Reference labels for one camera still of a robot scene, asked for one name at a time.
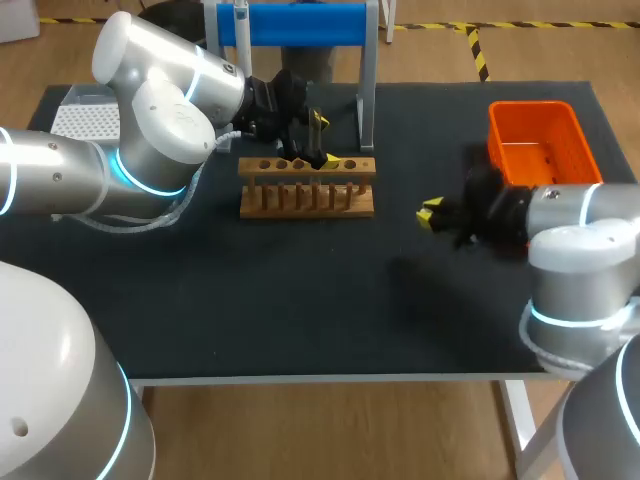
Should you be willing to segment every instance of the orange basket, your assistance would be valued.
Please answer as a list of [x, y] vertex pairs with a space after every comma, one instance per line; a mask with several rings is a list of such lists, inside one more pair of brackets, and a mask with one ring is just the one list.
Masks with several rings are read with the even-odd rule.
[[582, 128], [565, 102], [494, 102], [489, 155], [511, 185], [600, 183]]

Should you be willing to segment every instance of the wooden floor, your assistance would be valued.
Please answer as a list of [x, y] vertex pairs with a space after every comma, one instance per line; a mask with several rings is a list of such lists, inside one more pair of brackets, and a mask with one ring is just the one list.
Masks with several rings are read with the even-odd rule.
[[[123, 9], [139, 9], [121, 0]], [[104, 17], [113, 1], [41, 0], [43, 17]], [[637, 21], [637, 0], [398, 0], [398, 23]], [[0, 45], [0, 125], [24, 128], [49, 84], [90, 82], [95, 25], [44, 25]], [[640, 31], [481, 30], [493, 81], [589, 80], [632, 168], [640, 172]], [[255, 49], [255, 71], [279, 68]], [[336, 81], [355, 82], [358, 52], [339, 49]], [[381, 82], [475, 82], [465, 35], [399, 31], [380, 45]], [[528, 382], [542, 421], [566, 383]], [[163, 388], [147, 399], [157, 479], [513, 478], [501, 407], [487, 382]], [[561, 478], [554, 469], [548, 478]]]

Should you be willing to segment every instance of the hazard tape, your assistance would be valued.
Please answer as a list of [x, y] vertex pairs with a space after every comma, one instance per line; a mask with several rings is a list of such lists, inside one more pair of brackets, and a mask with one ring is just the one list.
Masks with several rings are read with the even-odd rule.
[[478, 29], [467, 27], [466, 30], [467, 39], [469, 40], [469, 47], [471, 47], [471, 53], [473, 53], [473, 60], [476, 63], [476, 70], [481, 82], [490, 82], [491, 76], [489, 75], [489, 69], [487, 68], [487, 61], [484, 59], [482, 50], [480, 50], [480, 40], [478, 38]]
[[40, 18], [40, 23], [57, 24], [57, 23], [105, 23], [106, 18]]
[[401, 23], [395, 30], [442, 30], [465, 31], [467, 28], [640, 28], [640, 22], [435, 22]]

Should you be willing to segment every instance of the wooden test tube rack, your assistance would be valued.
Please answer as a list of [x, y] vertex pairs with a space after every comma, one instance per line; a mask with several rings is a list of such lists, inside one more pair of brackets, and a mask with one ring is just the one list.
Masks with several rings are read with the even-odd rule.
[[[240, 204], [242, 218], [372, 217], [374, 213], [371, 180], [376, 161], [371, 157], [341, 158], [337, 167], [321, 170], [300, 159], [243, 157], [238, 175], [247, 179]], [[270, 184], [274, 177], [291, 178], [294, 183]], [[324, 177], [332, 182], [336, 177], [353, 181], [320, 184]]]

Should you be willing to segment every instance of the glowing blue ring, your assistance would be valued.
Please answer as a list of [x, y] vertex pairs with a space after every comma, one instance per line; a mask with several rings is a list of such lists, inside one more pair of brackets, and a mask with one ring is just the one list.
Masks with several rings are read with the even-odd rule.
[[[6, 145], [13, 145], [13, 141], [11, 140], [11, 136], [9, 132], [7, 132], [4, 128], [0, 127], [0, 134], [4, 137], [4, 141]], [[11, 208], [11, 204], [13, 203], [13, 199], [16, 196], [16, 184], [18, 183], [18, 164], [11, 160], [11, 179], [9, 181], [9, 191], [7, 192], [7, 198], [4, 201], [4, 206], [2, 210], [0, 210], [0, 215], [4, 215]]]
[[198, 82], [200, 81], [200, 74], [201, 74], [201, 63], [202, 60], [204, 59], [204, 53], [202, 53], [202, 49], [196, 45], [196, 55], [197, 55], [197, 59], [196, 59], [196, 65], [195, 65], [195, 70], [193, 72], [193, 78], [191, 79], [191, 85], [189, 85], [189, 90], [187, 90], [187, 93], [184, 96], [184, 99], [187, 102], [191, 101], [191, 97], [193, 96], [193, 92], [196, 91], [196, 87], [198, 86]]
[[633, 418], [633, 414], [631, 413], [631, 409], [629, 408], [629, 402], [627, 402], [627, 396], [624, 394], [624, 387], [622, 386], [622, 359], [624, 358], [624, 354], [627, 351], [627, 347], [630, 343], [631, 340], [629, 340], [624, 345], [624, 347], [622, 347], [622, 350], [620, 350], [620, 354], [618, 355], [618, 362], [616, 363], [616, 392], [618, 393], [618, 402], [620, 403], [622, 415], [627, 421], [627, 425], [629, 426], [629, 430], [631, 430], [633, 438], [636, 439], [636, 442], [640, 446], [640, 429], [638, 428], [638, 424]]
[[125, 388], [127, 389], [127, 416], [124, 421], [124, 428], [122, 429], [122, 435], [120, 435], [120, 441], [118, 442], [118, 445], [116, 445], [116, 448], [113, 451], [113, 455], [111, 455], [111, 458], [107, 462], [107, 465], [104, 467], [102, 472], [100, 472], [100, 475], [96, 477], [96, 480], [104, 480], [106, 476], [109, 474], [109, 472], [111, 471], [111, 468], [113, 468], [113, 464], [116, 463], [116, 460], [118, 459], [118, 455], [120, 455], [120, 452], [122, 451], [122, 447], [124, 446], [124, 441], [127, 439], [127, 433], [129, 433], [129, 425], [131, 423], [131, 386], [129, 385], [129, 380], [127, 380], [127, 376], [124, 374], [124, 370], [122, 370], [122, 367], [120, 366], [120, 364], [118, 364], [118, 368], [120, 369], [120, 373], [122, 373], [124, 385], [125, 385]]
[[582, 199], [582, 207], [580, 207], [580, 217], [578, 219], [579, 225], [581, 227], [584, 227], [587, 224], [587, 213], [589, 212], [589, 204], [591, 203], [591, 197], [593, 197], [593, 192], [595, 192], [600, 185], [602, 184], [594, 183], [584, 193], [584, 198]]
[[564, 327], [564, 328], [603, 328], [610, 329], [615, 328], [619, 325], [622, 325], [626, 322], [635, 308], [634, 303], [629, 303], [625, 307], [618, 310], [616, 313], [607, 318], [601, 318], [598, 320], [588, 320], [588, 321], [576, 321], [572, 322], [569, 320], [559, 320], [557, 318], [547, 317], [546, 315], [538, 312], [533, 304], [531, 304], [531, 315], [540, 320], [542, 323], [546, 323], [548, 325], [553, 325], [555, 327]]
[[124, 168], [124, 165], [122, 164], [122, 160], [120, 160], [120, 149], [116, 150], [116, 162], [118, 163], [118, 168], [122, 170], [122, 173], [124, 173], [124, 176], [127, 177], [131, 181], [131, 183], [133, 183], [136, 187], [140, 188], [141, 190], [152, 193], [153, 195], [158, 195], [160, 197], [175, 197], [176, 195], [180, 195], [182, 192], [184, 192], [184, 189], [187, 188], [187, 187], [182, 187], [180, 190], [176, 190], [175, 192], [163, 192], [162, 190], [156, 190], [154, 188], [147, 187], [144, 183], [141, 183], [138, 180], [136, 180], [133, 177], [133, 175], [131, 175], [127, 171], [127, 169]]

